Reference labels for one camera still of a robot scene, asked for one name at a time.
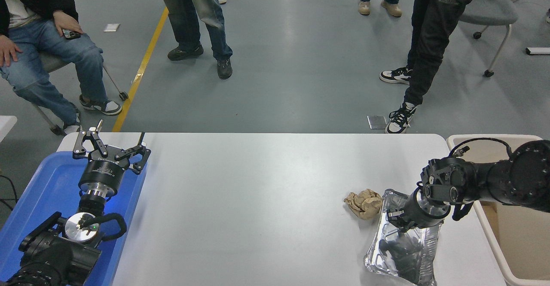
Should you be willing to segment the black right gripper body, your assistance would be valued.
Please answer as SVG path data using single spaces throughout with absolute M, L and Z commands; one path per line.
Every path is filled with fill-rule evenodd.
M 415 222 L 415 228 L 429 228 L 444 219 L 444 205 L 430 203 L 419 189 L 415 190 L 402 208 L 407 221 Z

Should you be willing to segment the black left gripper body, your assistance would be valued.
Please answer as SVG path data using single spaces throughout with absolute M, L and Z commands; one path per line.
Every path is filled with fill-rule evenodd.
M 129 160 L 114 160 L 121 155 L 122 148 L 107 146 L 107 157 L 103 157 L 98 149 L 89 153 L 88 164 L 81 176 L 79 188 L 83 192 L 97 188 L 98 184 L 106 186 L 108 192 L 117 192 L 122 182 Z

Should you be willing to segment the seated person's left hand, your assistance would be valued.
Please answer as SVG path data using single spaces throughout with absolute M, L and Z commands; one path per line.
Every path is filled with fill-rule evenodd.
M 64 29 L 69 31 L 79 32 L 79 34 L 84 34 L 84 31 L 82 30 L 78 21 L 61 10 L 55 10 L 53 12 L 53 21 L 55 24 L 55 28 L 59 36 L 61 37 L 64 37 L 64 34 L 63 34 Z

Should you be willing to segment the seated person's right hand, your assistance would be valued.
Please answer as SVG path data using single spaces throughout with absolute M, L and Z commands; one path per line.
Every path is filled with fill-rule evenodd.
M 23 51 L 5 35 L 0 36 L 0 66 L 10 66 L 12 62 L 19 61 L 18 54 Z

